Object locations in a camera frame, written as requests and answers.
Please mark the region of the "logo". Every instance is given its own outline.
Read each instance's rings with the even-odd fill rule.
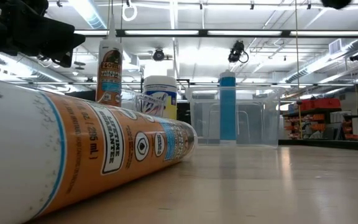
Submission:
[[[124,108],[119,108],[119,112],[121,112],[123,115],[127,116],[130,119],[137,120],[136,114],[131,110],[127,110],[127,109],[124,109]]]
[[[111,100],[111,94],[110,93],[105,93],[103,96],[103,101],[110,101]]]
[[[121,97],[120,97],[120,95],[117,94],[116,95],[116,102],[119,103],[120,101],[121,101]]]
[[[143,161],[144,158],[146,158],[147,154],[149,153],[149,149],[150,149],[150,144],[147,136],[142,132],[137,133],[135,137],[136,160]]]
[[[161,133],[155,134],[154,137],[154,149],[155,149],[155,155],[157,157],[161,156],[165,149],[165,140],[164,136],[162,136]]]

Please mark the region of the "security camera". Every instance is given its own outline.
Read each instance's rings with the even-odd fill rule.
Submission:
[[[153,59],[156,62],[161,62],[162,60],[164,60],[165,55],[164,52],[162,52],[162,49],[155,49],[155,52],[153,54]]]

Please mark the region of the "glue bottle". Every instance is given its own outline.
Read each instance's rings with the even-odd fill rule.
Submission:
[[[109,35],[99,45],[96,102],[121,106],[121,82],[122,45],[116,39],[114,15],[111,14]]]

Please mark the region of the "blue stripe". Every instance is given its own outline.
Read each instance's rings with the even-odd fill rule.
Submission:
[[[173,132],[170,123],[166,122],[164,119],[161,118],[154,118],[156,119],[161,127],[165,131],[165,136],[167,137],[167,152],[165,153],[164,160],[171,160],[175,155],[175,133]]]
[[[33,216],[33,218],[35,218],[36,216],[38,216],[41,212],[43,212],[47,206],[49,205],[50,201],[53,199],[53,197],[56,194],[56,191],[58,190],[58,186],[60,184],[60,181],[62,180],[62,175],[63,175],[63,169],[65,166],[65,135],[64,135],[64,130],[63,130],[63,125],[62,125],[62,121],[60,119],[60,115],[54,105],[54,103],[52,103],[52,101],[50,101],[50,99],[45,96],[43,93],[41,93],[41,95],[47,100],[48,104],[50,105],[50,107],[52,108],[53,114],[56,117],[56,121],[59,127],[59,134],[60,134],[60,165],[59,165],[59,172],[57,174],[57,178],[56,178],[56,182],[55,185],[53,186],[52,192],[50,193],[48,200],[45,202],[45,204],[42,206],[42,208],[39,210],[39,212],[37,212],[37,214],[35,214]]]

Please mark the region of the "ceiling beam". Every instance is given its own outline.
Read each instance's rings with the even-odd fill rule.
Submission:
[[[265,30],[265,29],[118,29],[117,37],[241,37],[241,38],[358,38],[358,30]],[[76,30],[85,37],[105,37],[106,29]]]

